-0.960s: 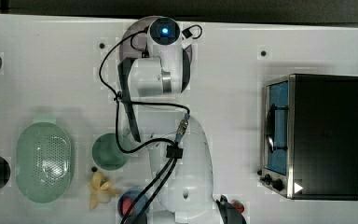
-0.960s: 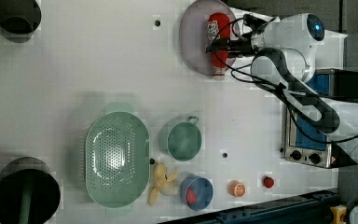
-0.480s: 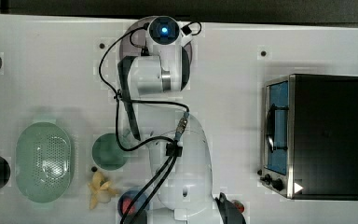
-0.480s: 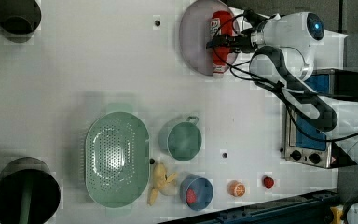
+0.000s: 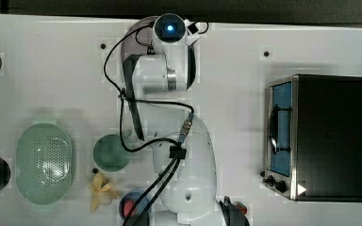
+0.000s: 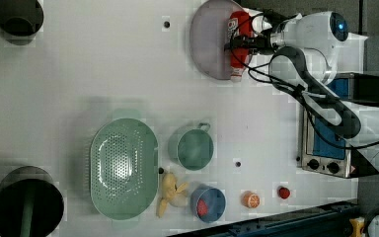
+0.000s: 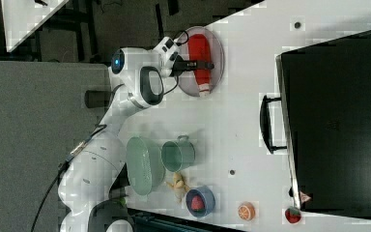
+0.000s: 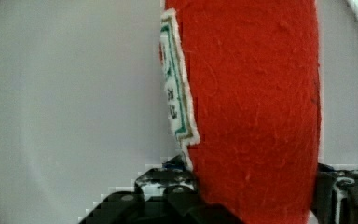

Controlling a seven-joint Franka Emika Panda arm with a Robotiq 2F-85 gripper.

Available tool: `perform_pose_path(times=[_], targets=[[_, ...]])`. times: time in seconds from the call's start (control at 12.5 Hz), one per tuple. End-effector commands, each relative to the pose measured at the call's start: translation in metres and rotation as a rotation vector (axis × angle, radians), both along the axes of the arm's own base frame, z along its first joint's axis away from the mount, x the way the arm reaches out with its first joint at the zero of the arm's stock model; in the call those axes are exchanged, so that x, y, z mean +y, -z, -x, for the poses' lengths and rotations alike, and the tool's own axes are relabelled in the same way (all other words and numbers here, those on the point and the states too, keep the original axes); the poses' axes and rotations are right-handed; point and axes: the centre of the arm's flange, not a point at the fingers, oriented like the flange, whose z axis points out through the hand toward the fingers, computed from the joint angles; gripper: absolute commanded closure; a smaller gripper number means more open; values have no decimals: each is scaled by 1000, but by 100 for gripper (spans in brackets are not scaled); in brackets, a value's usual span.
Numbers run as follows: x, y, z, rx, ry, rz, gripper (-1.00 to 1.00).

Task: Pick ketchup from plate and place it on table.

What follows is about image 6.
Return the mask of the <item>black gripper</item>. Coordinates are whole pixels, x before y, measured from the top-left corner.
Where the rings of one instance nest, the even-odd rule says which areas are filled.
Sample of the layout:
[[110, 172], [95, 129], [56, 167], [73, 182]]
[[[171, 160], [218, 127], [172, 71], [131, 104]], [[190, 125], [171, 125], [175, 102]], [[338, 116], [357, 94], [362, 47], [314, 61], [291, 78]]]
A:
[[270, 39], [264, 36], [257, 36], [255, 38], [237, 36], [224, 44], [224, 50], [238, 48], [248, 49], [249, 55], [272, 55], [275, 53], [275, 47], [271, 44]]

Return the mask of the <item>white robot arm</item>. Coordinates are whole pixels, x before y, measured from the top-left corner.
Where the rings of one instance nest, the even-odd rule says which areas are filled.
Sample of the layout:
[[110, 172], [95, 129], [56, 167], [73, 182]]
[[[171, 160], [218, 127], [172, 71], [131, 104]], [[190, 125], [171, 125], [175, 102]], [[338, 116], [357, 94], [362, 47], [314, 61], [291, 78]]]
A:
[[342, 99], [328, 87], [339, 75], [340, 50], [348, 39], [344, 17], [329, 11], [275, 25], [270, 19], [265, 12], [231, 14], [224, 46], [231, 55], [231, 79], [261, 72], [249, 65], [249, 54], [269, 54], [266, 82], [294, 98], [309, 120], [319, 120], [379, 172], [379, 107]]

